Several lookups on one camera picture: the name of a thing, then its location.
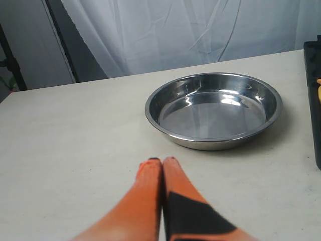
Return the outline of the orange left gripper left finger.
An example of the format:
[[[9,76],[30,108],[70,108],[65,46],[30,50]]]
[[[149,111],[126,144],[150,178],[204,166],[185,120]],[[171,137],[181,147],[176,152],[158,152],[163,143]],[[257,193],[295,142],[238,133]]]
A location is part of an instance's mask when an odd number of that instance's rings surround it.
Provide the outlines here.
[[[133,186],[116,206],[72,240],[158,240],[162,181],[160,159],[142,162]]]

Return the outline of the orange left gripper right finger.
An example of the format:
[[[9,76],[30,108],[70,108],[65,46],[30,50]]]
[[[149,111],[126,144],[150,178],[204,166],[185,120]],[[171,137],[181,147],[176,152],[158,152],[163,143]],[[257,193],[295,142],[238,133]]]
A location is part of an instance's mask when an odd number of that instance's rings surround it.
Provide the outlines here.
[[[257,240],[207,202],[176,158],[164,160],[163,172],[166,240]]]

